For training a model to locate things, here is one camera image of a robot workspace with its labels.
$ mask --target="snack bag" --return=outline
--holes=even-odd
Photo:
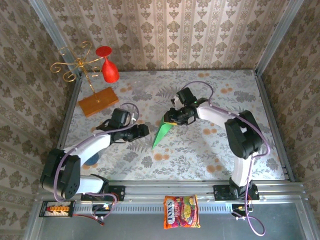
[[[197,195],[165,196],[164,229],[200,228]]]

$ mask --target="orange wooden block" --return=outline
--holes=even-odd
[[[103,109],[106,109],[107,107],[110,107],[119,102],[117,95],[111,87],[97,92],[96,95],[98,96],[100,102],[97,102],[95,95],[86,97],[85,99],[78,101],[86,117],[96,114]]]

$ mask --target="table surface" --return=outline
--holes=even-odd
[[[89,137],[95,127],[109,119],[114,108],[125,102],[138,106],[138,124],[146,124],[150,135],[131,143],[113,144],[99,152],[99,161],[84,165],[82,175],[98,174],[109,180],[228,180],[234,168],[226,132],[221,127],[198,119],[189,126],[174,126],[152,150],[162,116],[172,107],[170,99],[187,83],[201,80],[214,89],[212,103],[234,112],[253,113],[262,133],[271,146],[269,155],[254,161],[255,180],[285,179],[268,119],[252,70],[186,70],[120,72],[113,84],[102,74],[92,78],[98,92],[112,87],[119,103],[90,117],[85,117],[77,104],[72,116],[65,146],[72,146]],[[134,94],[131,83],[144,81],[142,94]],[[204,84],[189,86],[199,99],[208,98],[210,90]],[[78,101],[92,95],[85,79]]]

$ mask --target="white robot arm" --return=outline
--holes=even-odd
[[[80,175],[80,169],[93,155],[111,144],[119,143],[118,140],[123,140],[121,143],[132,142],[149,134],[145,124],[129,125],[130,118],[128,111],[116,108],[111,119],[98,126],[93,136],[63,150],[51,150],[40,178],[42,188],[54,193],[55,198],[66,200],[75,194],[108,191],[107,179],[95,174]]]
[[[251,174],[249,174],[252,154],[256,153],[263,144],[259,134],[228,111],[212,108],[207,99],[197,99],[188,87],[179,91],[171,102],[175,108],[166,112],[164,115],[165,123],[189,125],[196,119],[202,119],[226,130],[229,146],[237,156],[229,181],[230,191],[234,198],[243,196],[247,181],[252,180]],[[260,130],[251,112],[246,110],[237,115]]]

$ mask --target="gold metal stand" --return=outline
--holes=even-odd
[[[117,103],[119,101],[119,99],[111,87],[108,87],[108,88],[96,93],[96,91],[92,85],[92,82],[90,80],[89,73],[85,68],[85,65],[97,62],[100,59],[103,59],[103,57],[99,57],[99,58],[92,60],[92,61],[86,61],[87,56],[92,48],[92,43],[90,41],[84,41],[79,45],[79,47],[83,48],[83,49],[86,49],[86,48],[88,49],[87,53],[85,54],[85,56],[83,58],[77,57],[71,47],[60,48],[58,50],[58,53],[61,56],[66,54],[65,53],[66,50],[69,50],[71,52],[71,54],[74,56],[75,61],[72,63],[56,62],[51,65],[50,71],[52,73],[58,73],[61,71],[61,67],[59,65],[73,65],[74,66],[73,69],[71,69],[70,71],[67,71],[66,73],[63,74],[62,78],[67,83],[70,83],[70,82],[73,82],[74,80],[76,80],[77,76],[74,73],[72,73],[72,71],[75,70],[76,68],[79,68],[84,73],[85,78],[88,81],[89,86],[93,92],[93,95],[91,95],[83,100],[80,100],[78,103],[79,103],[80,107],[82,108],[84,115],[86,117],[89,117],[89,116],[91,116],[95,113],[98,113],[101,110]],[[95,73],[99,73],[99,72],[101,72],[101,69],[98,67],[94,67],[93,71]]]

